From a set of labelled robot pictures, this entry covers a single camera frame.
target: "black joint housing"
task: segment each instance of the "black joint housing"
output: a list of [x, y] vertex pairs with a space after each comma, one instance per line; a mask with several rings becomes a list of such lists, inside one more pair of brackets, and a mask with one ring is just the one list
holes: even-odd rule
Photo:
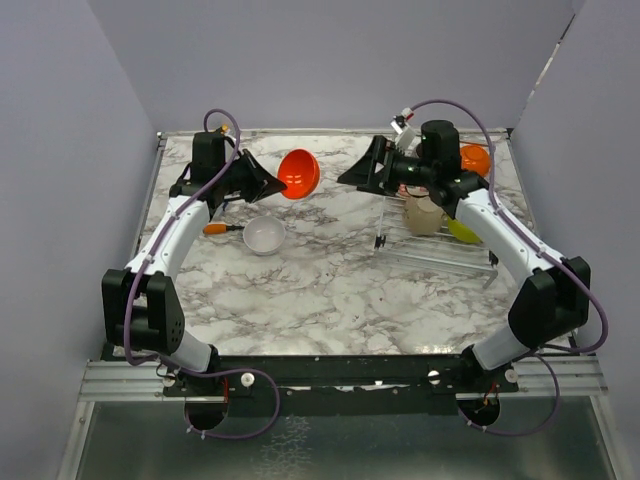
[[[581, 257], [564, 260], [586, 286], [591, 269]], [[509, 326], [520, 343], [535, 349], [587, 323], [589, 299], [559, 268], [527, 278], [509, 311]]]
[[[108, 270], [102, 277], [102, 305], [107, 341], [124, 344], [124, 318], [134, 274]], [[136, 298], [146, 296], [146, 306], [134, 305], [131, 315], [131, 348], [171, 355], [184, 336], [184, 313], [171, 277], [161, 272], [144, 275]]]

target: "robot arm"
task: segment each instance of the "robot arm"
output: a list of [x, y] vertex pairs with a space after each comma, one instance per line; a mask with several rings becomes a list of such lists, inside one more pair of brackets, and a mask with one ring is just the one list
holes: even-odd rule
[[[185, 330], [184, 313], [174, 286], [176, 276], [191, 245], [227, 195], [252, 203], [286, 188], [244, 150], [212, 189], [182, 211], [180, 207], [222, 169], [228, 143], [222, 130], [194, 136], [190, 177], [178, 178], [171, 187], [167, 210], [151, 239], [123, 270], [109, 270], [104, 275], [105, 329], [107, 340], [114, 345], [124, 343], [129, 293], [136, 274], [144, 268], [131, 315], [132, 349], [155, 352], [166, 363], [194, 372], [216, 370], [216, 348]], [[160, 236], [161, 243], [151, 252]]]
[[[461, 168], [459, 134], [453, 124], [432, 120], [421, 127], [422, 158], [404, 155], [416, 137], [406, 124], [396, 121], [397, 143], [381, 135], [373, 138], [365, 155], [338, 182], [360, 191], [393, 196], [400, 184], [426, 187], [431, 200], [450, 217], [476, 233], [503, 262], [515, 279], [519, 294], [508, 323], [490, 337], [463, 352], [476, 375], [498, 368], [539, 348], [587, 321], [588, 298], [560, 269], [538, 252], [544, 251], [571, 270], [587, 287], [588, 264], [580, 257], [566, 259], [548, 247], [498, 201], [491, 201], [489, 185], [475, 172]], [[513, 226], [522, 231], [532, 248]]]

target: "white wall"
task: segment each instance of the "white wall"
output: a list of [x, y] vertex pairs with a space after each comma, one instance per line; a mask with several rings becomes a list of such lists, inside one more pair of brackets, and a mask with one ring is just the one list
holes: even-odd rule
[[[591, 264], [593, 291], [611, 320], [599, 358], [640, 472], [638, 18], [637, 0], [585, 2], [513, 145], [543, 237]], [[599, 336], [597, 318], [592, 310], [583, 344]]]
[[156, 139], [84, 0], [0, 15], [0, 477], [51, 479]]
[[245, 127], [384, 127], [434, 97], [513, 127], [573, 15], [571, 0], [89, 3], [164, 131], [201, 128], [212, 105]]

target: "yellow object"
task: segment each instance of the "yellow object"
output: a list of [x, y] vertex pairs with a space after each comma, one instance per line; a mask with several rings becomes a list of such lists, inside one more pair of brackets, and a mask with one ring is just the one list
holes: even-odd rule
[[473, 231], [458, 220], [447, 217], [447, 227], [451, 235], [464, 243], [481, 243], [482, 240]]

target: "marble surface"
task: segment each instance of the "marble surface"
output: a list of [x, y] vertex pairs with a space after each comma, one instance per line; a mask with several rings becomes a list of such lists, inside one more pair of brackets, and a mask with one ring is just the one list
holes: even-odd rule
[[[232, 203], [220, 219], [242, 225], [258, 215], [280, 219], [287, 237], [273, 256], [253, 255], [241, 232], [196, 240], [176, 285], [188, 331], [222, 354], [451, 353], [504, 324], [515, 296], [506, 271], [482, 290], [474, 277], [411, 271], [373, 256], [381, 197], [335, 182], [370, 140], [370, 135], [243, 138], [242, 148], [273, 174], [290, 150], [311, 151], [320, 163], [321, 182], [304, 200], [275, 195], [253, 205]], [[494, 140], [497, 191], [527, 222], [507, 142], [502, 135]], [[191, 137], [170, 137], [143, 241], [190, 159]]]

